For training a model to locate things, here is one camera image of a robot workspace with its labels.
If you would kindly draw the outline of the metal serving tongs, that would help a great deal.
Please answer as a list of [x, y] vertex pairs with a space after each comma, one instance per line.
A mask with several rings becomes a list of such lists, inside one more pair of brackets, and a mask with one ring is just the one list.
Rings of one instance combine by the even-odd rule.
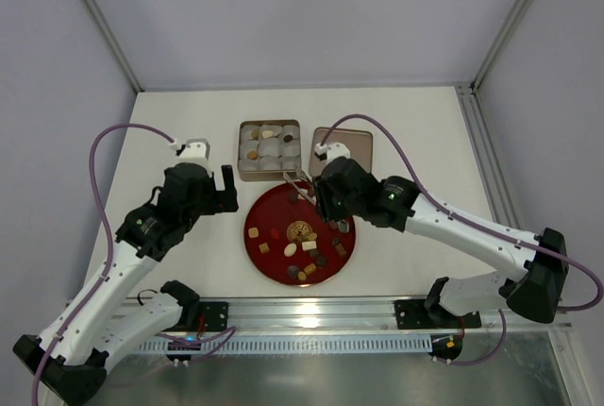
[[[306, 201], [312, 205], [315, 212], [319, 213], [316, 197], [310, 194], [314, 191], [310, 177], [300, 168], [297, 168], [294, 172], [285, 171], [282, 173], [282, 176], [285, 182], [292, 185], [297, 194], [305, 196]], [[346, 219], [340, 221], [326, 221], [326, 223], [331, 229], [336, 229], [343, 234], [350, 232], [350, 224]]]

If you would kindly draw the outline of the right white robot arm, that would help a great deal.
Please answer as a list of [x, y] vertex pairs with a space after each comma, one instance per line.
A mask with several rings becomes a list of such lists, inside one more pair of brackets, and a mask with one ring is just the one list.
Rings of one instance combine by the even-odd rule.
[[550, 324], [558, 310], [568, 265], [565, 241], [551, 228], [540, 235], [484, 219], [442, 211], [418, 185], [390, 176], [378, 180], [356, 161], [339, 157], [314, 178], [316, 210], [323, 220], [358, 216], [376, 228], [391, 228], [437, 241], [493, 267], [466, 279], [441, 277], [424, 302], [438, 326], [469, 313], [508, 308], [527, 320]]

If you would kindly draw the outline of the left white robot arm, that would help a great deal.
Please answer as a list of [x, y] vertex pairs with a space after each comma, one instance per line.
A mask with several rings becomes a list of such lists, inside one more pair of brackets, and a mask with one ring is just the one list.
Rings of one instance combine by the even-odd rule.
[[23, 335], [14, 354], [67, 405], [83, 405], [99, 391], [112, 368], [153, 335], [195, 328], [202, 316], [199, 295], [177, 280], [165, 283], [131, 315], [110, 319], [134, 287], [179, 245], [197, 220], [239, 209], [231, 166], [222, 166], [217, 189], [210, 145], [191, 139], [165, 169], [156, 197], [129, 212], [109, 236], [107, 259], [63, 313], [37, 335]]

